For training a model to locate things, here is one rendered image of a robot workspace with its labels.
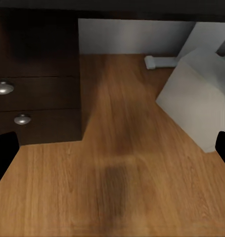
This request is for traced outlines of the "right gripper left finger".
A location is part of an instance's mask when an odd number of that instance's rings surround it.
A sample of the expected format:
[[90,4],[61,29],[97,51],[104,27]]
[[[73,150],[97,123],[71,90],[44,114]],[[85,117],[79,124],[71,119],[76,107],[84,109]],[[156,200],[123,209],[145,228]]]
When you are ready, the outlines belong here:
[[0,180],[19,151],[15,131],[0,135]]

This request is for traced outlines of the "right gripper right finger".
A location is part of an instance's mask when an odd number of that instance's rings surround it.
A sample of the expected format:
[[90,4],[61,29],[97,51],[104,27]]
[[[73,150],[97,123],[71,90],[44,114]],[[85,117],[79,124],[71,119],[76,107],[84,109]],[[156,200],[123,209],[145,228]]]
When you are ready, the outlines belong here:
[[225,132],[219,131],[216,139],[215,149],[225,162]]

